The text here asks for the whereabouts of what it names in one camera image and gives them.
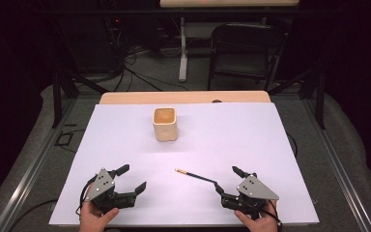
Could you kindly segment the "aluminium floor rail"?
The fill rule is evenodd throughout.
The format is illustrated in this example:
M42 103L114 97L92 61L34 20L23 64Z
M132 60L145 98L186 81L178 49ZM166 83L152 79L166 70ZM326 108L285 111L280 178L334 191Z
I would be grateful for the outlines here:
M57 128L53 99L43 99L43 109L28 135L9 175L0 188L0 232L43 228L48 224L52 209L45 206L23 220L18 217L45 201L57 199L69 175L76 149L86 127L85 116L75 116L78 99L63 101L63 117Z
M371 218L368 216L361 198L357 193L351 179L349 178L340 158L338 157L334 146L328 137L328 134L323 130L316 119L316 109L311 100L303 100L302 105L310 118L318 137L324 144L327 151L327 159L331 166L332 172L341 188L346 202L357 222L360 232L371 232Z

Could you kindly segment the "white desk leg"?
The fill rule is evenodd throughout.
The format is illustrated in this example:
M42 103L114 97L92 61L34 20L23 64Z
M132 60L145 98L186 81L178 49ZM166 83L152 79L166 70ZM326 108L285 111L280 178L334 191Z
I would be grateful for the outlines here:
M185 19L181 18L181 60L179 69L179 81L186 82L187 71L187 53L186 53L186 23Z

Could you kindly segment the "person's right hand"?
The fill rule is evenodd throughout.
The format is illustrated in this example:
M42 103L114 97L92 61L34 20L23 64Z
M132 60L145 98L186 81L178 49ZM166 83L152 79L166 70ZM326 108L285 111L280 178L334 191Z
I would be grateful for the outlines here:
M270 200L264 207L265 212L259 218L252 219L240 211L234 215L245 225L250 232L278 232L276 218L276 201Z

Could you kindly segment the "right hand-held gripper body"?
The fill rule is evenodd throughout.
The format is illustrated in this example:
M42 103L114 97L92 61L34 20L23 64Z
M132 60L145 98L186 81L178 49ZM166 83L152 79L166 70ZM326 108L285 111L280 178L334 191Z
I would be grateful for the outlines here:
M279 196L263 184L255 175L248 175L237 185L238 195L220 190L220 202L223 208L240 211L252 219L264 213L269 200L278 200Z

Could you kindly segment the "white table sheet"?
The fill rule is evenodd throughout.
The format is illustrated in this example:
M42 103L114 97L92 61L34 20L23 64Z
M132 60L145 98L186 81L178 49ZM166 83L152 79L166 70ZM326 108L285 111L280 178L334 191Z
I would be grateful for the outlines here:
M256 173L278 196L285 224L318 222L289 140L273 103L178 104L179 136L159 142L149 104L99 104L71 165L50 219L52 225L79 223L75 212L82 188L101 168L129 171L116 190L128 192L146 182L134 207L114 219L121 227L237 226L234 213L220 204L214 184L178 173L183 169L216 181L234 194L241 178L237 166Z

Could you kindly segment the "black metal stand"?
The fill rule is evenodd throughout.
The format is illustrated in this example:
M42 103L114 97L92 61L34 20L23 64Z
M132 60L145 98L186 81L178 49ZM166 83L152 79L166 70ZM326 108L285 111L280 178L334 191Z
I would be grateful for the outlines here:
M70 99L76 99L79 96L79 91L75 86L75 81L81 82L92 90L100 94L107 92L106 89L100 87L95 82L83 77L77 72L69 69L57 68L53 71L52 75L52 90L53 90L53 106L54 106L54 121L52 127L55 129L59 126L63 118L62 107L62 93Z
M302 85L298 91L301 100L310 100L313 94L316 94L315 119L319 127L324 130L326 128L324 123L326 69L322 66L306 70L301 74L284 81L281 85L270 89L268 94L270 96L279 94L298 81L302 81Z

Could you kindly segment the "beige square pen holder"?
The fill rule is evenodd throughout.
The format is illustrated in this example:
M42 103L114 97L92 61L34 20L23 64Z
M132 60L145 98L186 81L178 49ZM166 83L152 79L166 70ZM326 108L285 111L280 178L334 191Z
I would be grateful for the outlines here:
M157 141L175 141L178 138L177 114L171 107L156 108L153 125Z

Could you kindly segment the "black folding chair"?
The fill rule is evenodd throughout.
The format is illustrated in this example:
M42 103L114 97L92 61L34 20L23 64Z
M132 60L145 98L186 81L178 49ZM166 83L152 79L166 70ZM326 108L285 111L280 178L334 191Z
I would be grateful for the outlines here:
M211 34L207 89L216 76L263 81L267 90L285 44L285 33L272 25L226 23Z

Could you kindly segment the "person's left hand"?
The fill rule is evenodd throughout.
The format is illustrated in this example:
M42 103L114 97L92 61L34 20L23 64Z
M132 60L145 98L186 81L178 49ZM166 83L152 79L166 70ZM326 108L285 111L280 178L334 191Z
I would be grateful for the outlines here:
M103 232L119 213L118 208L113 208L104 214L92 202L84 202L80 211L79 232Z

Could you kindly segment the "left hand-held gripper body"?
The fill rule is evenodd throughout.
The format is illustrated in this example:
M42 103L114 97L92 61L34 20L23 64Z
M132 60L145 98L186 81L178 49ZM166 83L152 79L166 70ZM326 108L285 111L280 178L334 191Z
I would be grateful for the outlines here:
M84 197L85 201L92 202L104 214L113 208L125 209L135 205L136 193L118 193L115 191L115 177L102 168L95 176L94 182Z

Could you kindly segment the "light wooden desk top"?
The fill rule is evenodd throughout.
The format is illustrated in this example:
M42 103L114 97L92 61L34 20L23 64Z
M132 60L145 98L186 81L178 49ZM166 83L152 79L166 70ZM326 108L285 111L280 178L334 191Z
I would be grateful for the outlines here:
M159 0L162 8L291 7L300 0Z

